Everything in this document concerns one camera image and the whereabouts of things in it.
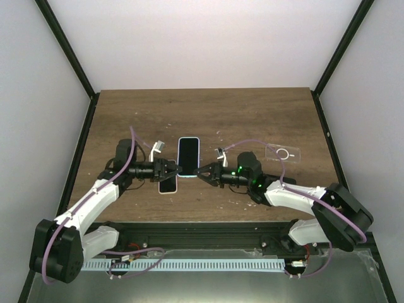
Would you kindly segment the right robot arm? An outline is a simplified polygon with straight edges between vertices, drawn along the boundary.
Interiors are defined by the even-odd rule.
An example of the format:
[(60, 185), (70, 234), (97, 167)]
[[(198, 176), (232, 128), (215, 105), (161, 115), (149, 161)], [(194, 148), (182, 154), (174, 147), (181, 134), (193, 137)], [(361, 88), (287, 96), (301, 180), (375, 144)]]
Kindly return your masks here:
[(293, 220), (280, 239), (282, 250), (295, 254), (310, 243), (329, 243), (351, 252), (365, 243), (365, 233), (373, 224), (371, 213), (338, 183), (328, 187), (305, 187), (265, 174), (261, 162), (251, 151), (237, 157), (237, 166), (227, 166), (225, 157), (194, 171), (196, 176), (214, 187), (246, 187), (247, 195), (257, 204), (295, 209), (312, 216), (310, 220)]

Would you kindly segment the clear magsafe phone case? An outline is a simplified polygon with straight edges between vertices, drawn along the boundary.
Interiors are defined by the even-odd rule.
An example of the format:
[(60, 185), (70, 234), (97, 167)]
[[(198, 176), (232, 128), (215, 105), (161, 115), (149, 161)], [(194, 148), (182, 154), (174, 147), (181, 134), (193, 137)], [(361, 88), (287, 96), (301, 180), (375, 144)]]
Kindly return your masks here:
[(269, 144), (265, 147), (265, 157), (268, 160), (282, 160), (287, 163), (300, 163), (300, 149), (292, 146)]

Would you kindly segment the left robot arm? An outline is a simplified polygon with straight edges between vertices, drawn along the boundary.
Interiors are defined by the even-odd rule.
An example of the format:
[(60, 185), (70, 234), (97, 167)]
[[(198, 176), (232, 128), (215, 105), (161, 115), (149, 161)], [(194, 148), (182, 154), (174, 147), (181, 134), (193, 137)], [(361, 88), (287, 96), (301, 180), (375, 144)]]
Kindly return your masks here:
[(44, 283), (72, 282), (84, 262), (110, 250), (124, 254), (129, 239), (110, 226), (89, 232), (90, 225), (113, 202), (117, 201), (134, 179), (160, 182), (181, 172), (176, 163), (155, 157), (164, 143), (154, 144), (149, 155), (138, 161), (141, 151), (135, 139), (120, 140), (114, 158), (107, 162), (91, 189), (70, 209), (53, 220), (43, 219), (35, 228), (29, 267), (41, 274)]

